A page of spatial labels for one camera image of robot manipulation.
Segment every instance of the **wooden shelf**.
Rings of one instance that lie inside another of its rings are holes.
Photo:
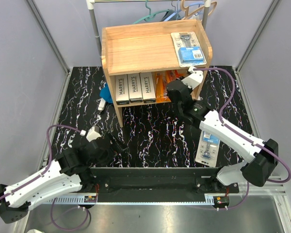
[[[195,32],[207,64],[212,60],[212,48],[199,20],[177,20],[108,27],[102,29],[101,60],[113,99],[115,112],[123,126],[122,108],[154,103],[135,102],[117,105],[114,75],[183,69],[179,67],[170,33]],[[203,83],[192,92],[198,97]]]

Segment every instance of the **reflective metal surface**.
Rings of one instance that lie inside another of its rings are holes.
[[[231,197],[231,204],[240,201]],[[71,206],[57,205],[54,218]],[[37,229],[60,233],[50,223],[50,205],[31,211],[25,232]],[[92,221],[79,233],[283,233],[272,197],[249,196],[238,209],[206,211],[189,206],[102,206],[90,209]],[[60,226],[74,228],[85,218],[82,210],[74,210],[56,221]]]

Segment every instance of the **black marble tabletop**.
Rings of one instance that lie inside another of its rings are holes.
[[[232,67],[229,71],[236,83],[232,103],[224,110],[223,117],[252,134],[248,115]],[[100,113],[99,93],[105,85],[101,67],[73,68],[59,123],[88,130],[98,125],[104,131],[117,135],[129,150],[117,155],[108,164],[110,167],[199,167],[194,161],[201,131],[183,124],[174,117],[170,104],[152,104],[123,109],[124,127],[120,128],[113,105],[108,104]],[[231,81],[225,73],[212,71],[202,88],[200,97],[219,110],[231,94]],[[61,153],[67,147],[86,143],[67,129],[57,129],[52,149]],[[236,164],[242,158],[223,142],[220,144],[217,167]]]

